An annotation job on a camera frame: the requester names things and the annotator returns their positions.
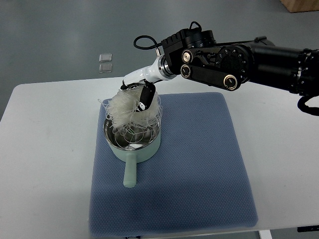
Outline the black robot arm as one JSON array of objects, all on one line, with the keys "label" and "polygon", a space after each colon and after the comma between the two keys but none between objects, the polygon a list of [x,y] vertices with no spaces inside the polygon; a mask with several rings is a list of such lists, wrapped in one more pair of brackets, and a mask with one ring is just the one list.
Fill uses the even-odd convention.
[{"label": "black robot arm", "polygon": [[266,37],[251,41],[217,43],[210,30],[197,22],[172,36],[154,42],[164,55],[159,71],[234,91],[252,82],[300,95],[298,108],[317,116],[317,107],[307,102],[319,95],[319,52],[275,46]]}]

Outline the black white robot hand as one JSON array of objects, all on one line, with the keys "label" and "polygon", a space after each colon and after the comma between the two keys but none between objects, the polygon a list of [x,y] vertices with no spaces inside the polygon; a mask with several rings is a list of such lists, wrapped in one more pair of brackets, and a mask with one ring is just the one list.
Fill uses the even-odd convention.
[{"label": "black white robot hand", "polygon": [[138,102],[138,112],[151,106],[156,91],[154,83],[170,79],[170,75],[165,73],[164,63],[165,56],[160,55],[152,65],[131,72],[123,78],[121,90],[144,85]]}]

